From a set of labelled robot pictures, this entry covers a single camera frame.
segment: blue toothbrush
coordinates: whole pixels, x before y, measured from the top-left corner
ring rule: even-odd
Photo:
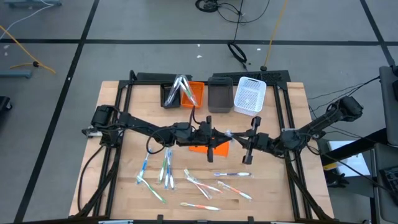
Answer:
[[[143,165],[142,165],[141,171],[140,171],[139,174],[138,174],[138,176],[141,177],[141,178],[144,177],[144,172],[145,172],[145,170],[146,170],[146,168],[147,168],[148,157],[149,157],[149,152],[147,152],[147,155],[146,155],[146,157],[145,157],[145,160],[144,160],[144,163],[143,163]],[[141,180],[140,180],[140,179],[137,179],[137,184],[139,184],[139,183],[141,183]]]
[[[166,149],[166,161],[167,161],[167,165],[166,165],[166,178],[164,180],[164,189],[169,189],[169,179],[170,179],[170,166],[169,166],[169,148]]]
[[[169,179],[170,179],[170,186],[172,190],[174,190],[174,178],[172,174],[172,151],[171,149],[169,150],[169,157],[167,158],[167,165],[168,165],[168,170],[169,170]]]

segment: black metal frame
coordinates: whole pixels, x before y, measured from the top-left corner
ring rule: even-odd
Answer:
[[[375,131],[366,137],[363,137],[359,140],[356,140],[350,144],[345,146],[341,146],[338,149],[333,151],[324,153],[321,155],[321,162],[323,166],[327,166],[329,164],[334,163],[335,161],[330,158],[334,158],[337,161],[341,161],[343,159],[349,158],[351,156],[357,155],[362,152],[369,151],[374,148],[375,142],[388,145],[389,142],[387,140],[387,129],[383,128],[378,131]],[[374,152],[371,151],[371,176],[372,179],[377,182],[376,173],[377,170],[374,168]],[[379,223],[379,219],[377,216],[377,208],[376,208],[376,189],[373,188],[373,197],[369,198],[370,207],[371,207],[371,220],[373,224]]]
[[[115,99],[115,106],[117,108],[121,107],[121,97],[122,93],[125,87],[127,87],[127,93],[126,93],[126,99],[124,101],[124,111],[127,111],[129,109],[129,102],[131,98],[131,90],[133,85],[160,85],[163,82],[157,82],[157,81],[144,81],[144,80],[120,80],[119,85],[118,85],[118,92],[116,94],[116,99]],[[286,105],[286,111],[287,111],[287,118],[289,122],[289,127],[294,128],[294,120],[293,120],[293,112],[290,106],[290,98],[289,98],[289,92],[287,91],[287,85],[286,83],[268,83],[268,86],[273,87],[274,89],[274,95],[275,95],[275,103],[276,103],[276,109],[277,109],[277,115],[278,115],[278,120],[279,120],[279,127],[282,130],[282,128],[285,128],[285,123],[284,123],[284,117],[283,117],[283,111],[282,111],[282,106],[280,102],[280,95],[279,95],[279,88],[282,89],[283,94],[284,94],[284,101]],[[114,161],[117,163],[117,168],[120,160],[120,154],[121,154],[121,148],[122,144],[120,144],[119,147],[116,148],[116,154],[119,156],[115,155],[115,159],[117,158],[117,161]],[[106,148],[105,156],[104,156],[104,161],[103,161],[103,166],[101,170],[101,176],[99,178],[99,184],[101,184],[104,181],[104,178],[106,177],[106,171],[108,170],[109,166],[109,159],[110,159],[110,154],[111,154],[111,148]],[[300,157],[299,153],[295,153],[296,157],[296,165],[297,165],[297,174],[302,181],[302,183],[305,185],[305,177],[304,177],[304,171],[302,167],[302,160]],[[113,177],[110,186],[109,186],[109,196],[106,202],[106,210],[105,210],[105,215],[107,217],[110,217],[111,214],[111,209],[112,209],[112,203],[113,203],[113,196],[114,196],[114,191],[115,191],[115,186],[116,186],[116,175]],[[289,181],[289,190],[290,190],[290,196],[291,196],[291,201],[292,201],[292,209],[293,209],[293,214],[294,214],[294,219],[299,220],[301,219],[300,217],[300,210],[299,210],[299,203],[297,201],[297,193],[296,193],[296,188],[293,180],[291,178],[288,179]],[[305,210],[305,217],[306,219],[304,220],[311,220],[312,219],[312,211],[311,208],[307,202],[307,200],[302,197],[303,199],[303,204],[304,204],[304,210]],[[95,204],[94,210],[93,210],[93,215],[99,215],[100,211],[100,206],[101,206],[101,197],[98,199],[97,203]]]

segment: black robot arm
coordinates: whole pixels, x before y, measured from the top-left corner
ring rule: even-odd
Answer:
[[[215,128],[211,128],[211,116],[207,116],[206,121],[198,123],[198,129],[194,129],[191,122],[192,119],[195,120],[195,109],[192,109],[189,122],[174,123],[171,126],[159,127],[133,117],[127,112],[120,112],[114,106],[102,105],[97,107],[93,119],[91,120],[91,125],[93,127],[84,129],[82,132],[86,136],[101,132],[102,138],[100,144],[106,147],[119,147],[120,135],[127,129],[154,138],[164,147],[170,147],[174,144],[178,146],[207,146],[207,158],[209,162],[213,162],[213,148],[233,138],[247,150],[246,155],[243,157],[243,163],[251,164],[253,149],[287,159],[285,155],[289,153],[289,151],[300,151],[307,145],[311,136],[316,134],[322,136],[325,134],[323,129],[329,125],[337,121],[354,121],[358,119],[362,115],[362,109],[362,106],[360,106],[353,97],[346,96],[329,105],[326,113],[311,123],[297,130],[283,131],[279,137],[272,139],[269,138],[266,133],[257,133],[257,128],[261,123],[261,118],[258,116],[252,119],[251,129],[243,133],[225,134],[217,131]],[[76,217],[87,216],[89,214],[93,205],[98,198],[101,197],[102,192],[116,173],[117,165],[117,163],[113,163],[104,182],[98,186],[98,189],[90,198],[89,202],[75,215]],[[287,163],[287,173],[303,193],[303,196],[309,201],[311,208],[319,219],[332,220],[323,212],[305,186],[301,183],[291,162]]]

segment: white mesh basket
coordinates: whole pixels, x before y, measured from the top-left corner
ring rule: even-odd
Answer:
[[[253,78],[239,79],[234,99],[234,110],[238,113],[255,116],[262,110],[267,84]]]

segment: wooden board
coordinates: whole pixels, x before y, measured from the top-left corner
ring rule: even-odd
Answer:
[[[118,82],[103,82],[97,105],[113,105],[117,86]],[[302,83],[288,83],[288,87],[295,125],[296,128],[299,128],[311,121],[307,98]],[[284,108],[282,92],[280,97]],[[203,106],[195,112],[198,121],[204,121],[206,116],[210,114],[207,108],[207,101],[207,90],[205,90]],[[132,89],[129,112],[133,116],[158,126],[170,126],[174,122],[188,121],[191,110],[185,108],[165,110],[160,107],[159,86],[136,85]],[[235,113],[233,110],[228,114],[210,115],[213,118],[213,126],[219,131],[232,129],[234,132],[241,132],[251,127],[252,118],[250,116]],[[272,138],[280,134],[272,87],[267,88],[264,107],[258,116],[262,118],[258,131],[269,133]],[[285,125],[288,127],[287,117],[286,115],[284,116]],[[215,156],[214,163],[208,163],[205,154],[189,151],[186,147],[174,146],[172,148],[172,166],[177,188],[174,191],[165,190],[163,185],[155,184],[162,165],[164,152],[149,156],[144,178],[167,200],[167,204],[162,204],[144,184],[136,184],[135,176],[140,171],[146,156],[145,143],[147,138],[147,136],[133,131],[126,132],[111,218],[153,220],[157,218],[158,214],[163,214],[165,220],[244,221],[247,220],[248,216],[253,216],[256,221],[294,220],[284,160],[270,154],[254,151],[252,165],[244,165],[241,161],[246,151],[236,142],[230,145],[227,158]],[[88,140],[82,167],[99,148],[99,141],[99,138]],[[151,142],[151,146],[154,149],[160,148],[160,145],[154,141]],[[82,206],[90,199],[98,186],[103,155],[104,150],[92,160],[86,170],[81,193]],[[324,211],[333,216],[320,158],[311,154],[308,149],[304,149],[302,160],[308,190]],[[192,175],[205,184],[216,187],[216,180],[220,179],[246,192],[253,200],[249,202],[242,196],[228,190],[224,190],[223,194],[212,193],[213,199],[207,200],[193,184],[185,180],[183,173],[185,168],[189,169]],[[251,172],[254,177],[217,178],[213,173],[218,171]],[[106,190],[103,198],[106,198],[107,194],[108,191]],[[78,211],[76,201],[77,186],[70,209],[71,215],[76,214]],[[105,202],[106,200],[103,200],[101,206],[102,214],[104,213]],[[180,202],[210,205],[219,207],[221,211],[212,212],[181,207]],[[299,204],[303,217],[301,197]]]

